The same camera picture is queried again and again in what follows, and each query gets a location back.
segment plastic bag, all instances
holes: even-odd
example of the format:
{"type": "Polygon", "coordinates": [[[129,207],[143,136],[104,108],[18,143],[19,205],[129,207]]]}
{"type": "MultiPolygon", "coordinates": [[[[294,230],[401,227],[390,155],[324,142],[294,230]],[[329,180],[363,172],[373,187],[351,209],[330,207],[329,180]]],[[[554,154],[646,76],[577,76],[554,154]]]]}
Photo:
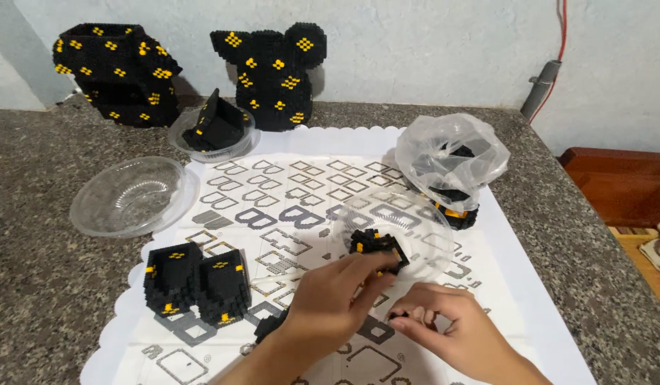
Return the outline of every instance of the plastic bag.
{"type": "Polygon", "coordinates": [[[415,119],[399,136],[394,158],[427,197],[464,212],[477,208],[480,188],[506,171],[510,155],[493,127],[469,114],[452,114],[415,119]]]}

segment clear plastic bowl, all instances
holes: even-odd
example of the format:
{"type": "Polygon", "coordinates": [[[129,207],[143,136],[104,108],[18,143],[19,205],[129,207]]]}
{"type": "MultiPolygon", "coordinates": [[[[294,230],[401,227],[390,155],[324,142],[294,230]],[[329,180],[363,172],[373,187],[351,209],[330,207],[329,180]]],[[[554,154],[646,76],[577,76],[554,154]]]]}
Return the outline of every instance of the clear plastic bowl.
{"type": "Polygon", "coordinates": [[[197,176],[160,156],[104,169],[81,188],[69,216],[80,232],[131,238],[175,223],[197,200],[197,176]]]}
{"type": "Polygon", "coordinates": [[[410,191],[374,188],[346,201],[333,223],[334,239],[349,248],[351,234],[365,229],[396,238],[410,261],[399,280],[434,280],[453,259],[453,232],[444,215],[410,191]]]}
{"type": "Polygon", "coordinates": [[[202,163],[223,162],[223,160],[229,160],[238,156],[242,156],[250,152],[252,149],[254,149],[254,147],[256,147],[257,144],[259,144],[261,132],[256,129],[254,117],[247,110],[241,108],[239,109],[240,111],[247,114],[249,120],[245,122],[244,135],[242,135],[242,139],[230,147],[225,147],[224,149],[215,150],[212,152],[198,152],[190,148],[190,146],[185,143],[185,140],[183,139],[183,133],[195,127],[200,109],[183,112],[178,117],[178,119],[173,122],[171,128],[169,128],[169,143],[179,151],[188,154],[190,158],[202,163]]]}

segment countertop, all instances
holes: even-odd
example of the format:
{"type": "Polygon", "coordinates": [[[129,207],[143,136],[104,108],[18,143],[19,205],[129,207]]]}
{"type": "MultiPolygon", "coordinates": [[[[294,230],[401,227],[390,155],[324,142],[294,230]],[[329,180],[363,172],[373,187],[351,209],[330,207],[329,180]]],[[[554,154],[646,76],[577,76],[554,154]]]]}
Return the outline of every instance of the countertop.
{"type": "MultiPolygon", "coordinates": [[[[309,127],[409,125],[467,112],[512,156],[491,184],[600,384],[660,384],[660,302],[546,146],[513,109],[314,104],[309,127]]],[[[69,221],[83,184],[145,155],[187,162],[165,129],[119,127],[81,95],[0,110],[0,384],[77,384],[149,236],[91,238],[69,221]]]]}

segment gray pipe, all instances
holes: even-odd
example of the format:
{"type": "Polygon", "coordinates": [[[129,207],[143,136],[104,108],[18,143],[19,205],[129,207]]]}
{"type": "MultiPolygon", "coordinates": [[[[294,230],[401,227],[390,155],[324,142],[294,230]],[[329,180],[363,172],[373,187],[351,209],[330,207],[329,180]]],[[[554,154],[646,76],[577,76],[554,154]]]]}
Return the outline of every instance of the gray pipe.
{"type": "Polygon", "coordinates": [[[544,95],[546,95],[551,84],[556,80],[561,64],[563,63],[560,60],[551,60],[541,70],[539,77],[532,77],[530,79],[530,83],[534,83],[534,85],[532,86],[530,95],[520,109],[520,112],[525,118],[532,118],[532,115],[539,108],[544,95]]]}

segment wooden furniture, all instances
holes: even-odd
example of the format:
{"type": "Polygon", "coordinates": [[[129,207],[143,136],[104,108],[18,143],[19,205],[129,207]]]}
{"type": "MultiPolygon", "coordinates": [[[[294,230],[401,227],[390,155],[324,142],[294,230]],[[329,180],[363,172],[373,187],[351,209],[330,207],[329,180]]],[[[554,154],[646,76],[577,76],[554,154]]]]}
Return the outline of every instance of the wooden furniture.
{"type": "Polygon", "coordinates": [[[660,153],[572,147],[558,161],[608,225],[660,223],[660,153]]]}

